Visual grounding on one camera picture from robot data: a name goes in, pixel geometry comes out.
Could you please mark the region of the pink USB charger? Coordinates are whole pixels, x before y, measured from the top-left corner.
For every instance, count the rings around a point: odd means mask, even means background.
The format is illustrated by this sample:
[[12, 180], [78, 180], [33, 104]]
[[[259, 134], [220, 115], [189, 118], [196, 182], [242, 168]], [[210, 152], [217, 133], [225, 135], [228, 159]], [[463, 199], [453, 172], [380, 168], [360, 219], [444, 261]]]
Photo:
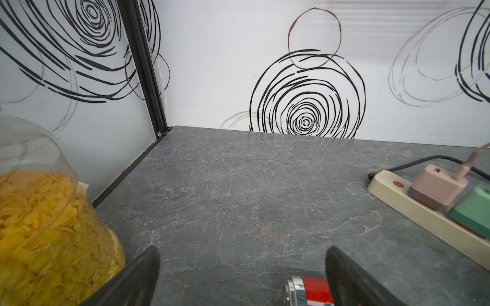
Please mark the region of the pink USB charger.
[[453, 173], [429, 164], [408, 188], [408, 196], [426, 206], [443, 212], [468, 186], [468, 180], [454, 180]]

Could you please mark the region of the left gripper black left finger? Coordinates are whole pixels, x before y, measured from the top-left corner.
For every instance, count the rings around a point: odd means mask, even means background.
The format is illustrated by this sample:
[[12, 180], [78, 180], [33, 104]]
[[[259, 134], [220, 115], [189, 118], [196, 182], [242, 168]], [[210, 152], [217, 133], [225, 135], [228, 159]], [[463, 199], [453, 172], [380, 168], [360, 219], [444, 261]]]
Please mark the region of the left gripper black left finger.
[[82, 305], [151, 305], [160, 263], [158, 248], [148, 247]]

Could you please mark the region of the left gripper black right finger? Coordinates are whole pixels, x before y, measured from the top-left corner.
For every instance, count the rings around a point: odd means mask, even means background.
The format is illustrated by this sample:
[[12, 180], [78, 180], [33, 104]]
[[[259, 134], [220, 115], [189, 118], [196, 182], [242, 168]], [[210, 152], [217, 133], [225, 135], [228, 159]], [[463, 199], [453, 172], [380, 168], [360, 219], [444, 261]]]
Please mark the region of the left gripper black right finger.
[[406, 306], [336, 246], [326, 252], [325, 274], [334, 305]]

